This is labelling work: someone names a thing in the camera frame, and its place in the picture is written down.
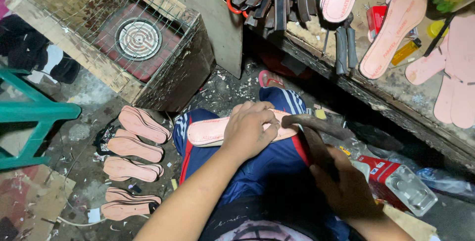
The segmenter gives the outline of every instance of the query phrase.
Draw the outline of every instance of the yellow lighter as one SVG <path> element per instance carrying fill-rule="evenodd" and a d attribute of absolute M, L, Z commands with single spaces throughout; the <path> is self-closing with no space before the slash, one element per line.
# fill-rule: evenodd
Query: yellow lighter
<path fill-rule="evenodd" d="M 406 45 L 401 47 L 401 49 L 396 51 L 394 57 L 392 57 L 391 63 L 396 66 L 403 59 L 411 55 L 415 50 L 418 50 L 421 47 L 421 41 L 419 38 L 408 42 Z"/>

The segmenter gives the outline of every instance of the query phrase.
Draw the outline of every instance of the wire mesh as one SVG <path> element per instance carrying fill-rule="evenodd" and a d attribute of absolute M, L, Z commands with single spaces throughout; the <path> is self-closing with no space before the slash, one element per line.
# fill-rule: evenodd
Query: wire mesh
<path fill-rule="evenodd" d="M 146 86 L 190 40 L 190 25 L 169 0 L 27 1 Z"/>

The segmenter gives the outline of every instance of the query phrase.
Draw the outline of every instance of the red stripe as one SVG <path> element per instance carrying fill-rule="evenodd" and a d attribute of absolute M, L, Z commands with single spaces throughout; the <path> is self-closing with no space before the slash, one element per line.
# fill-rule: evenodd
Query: red stripe
<path fill-rule="evenodd" d="M 189 118 L 188 125 L 190 124 L 191 124 L 191 116 Z M 180 182 L 178 183 L 178 185 L 181 185 L 185 181 L 186 169 L 188 168 L 188 162 L 190 162 L 190 152 L 192 148 L 193 148 L 193 145 L 188 141 L 188 139 L 186 139 L 185 158 L 183 159 L 183 165 L 181 166 Z"/>
<path fill-rule="evenodd" d="M 310 166 L 307 153 L 305 152 L 304 147 L 302 146 L 302 143 L 300 142 L 300 139 L 298 138 L 298 135 L 292 136 L 292 142 L 294 143 L 295 150 L 297 150 L 297 153 L 300 155 L 305 165 Z"/>

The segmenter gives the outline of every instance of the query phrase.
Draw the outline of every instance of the foot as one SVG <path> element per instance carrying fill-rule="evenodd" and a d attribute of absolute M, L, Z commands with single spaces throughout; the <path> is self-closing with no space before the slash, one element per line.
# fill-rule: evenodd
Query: foot
<path fill-rule="evenodd" d="M 272 72 L 269 72 L 269 75 L 267 75 L 267 74 L 262 75 L 262 82 L 264 83 L 264 86 L 279 87 L 279 88 L 282 88 L 282 89 L 285 88 L 284 87 L 284 81 L 282 80 L 282 77 L 275 74 L 275 73 L 272 73 Z"/>

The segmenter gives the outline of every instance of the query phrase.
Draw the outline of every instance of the hand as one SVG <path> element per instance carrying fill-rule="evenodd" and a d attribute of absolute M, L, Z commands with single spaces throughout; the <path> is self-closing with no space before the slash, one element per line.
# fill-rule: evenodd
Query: hand
<path fill-rule="evenodd" d="M 328 148 L 338 169 L 340 182 L 336 183 L 317 165 L 310 166 L 317 187 L 324 192 L 330 207 L 350 225 L 358 219 L 380 219 L 384 214 L 371 195 L 364 174 L 351 164 L 339 149 Z"/>
<path fill-rule="evenodd" d="M 259 154 L 277 137 L 280 128 L 276 116 L 269 110 L 272 108 L 274 105 L 267 101 L 247 101 L 235 106 L 224 131 L 221 148 L 232 150 L 243 162 Z M 265 123 L 272 125 L 264 131 L 262 125 Z"/>

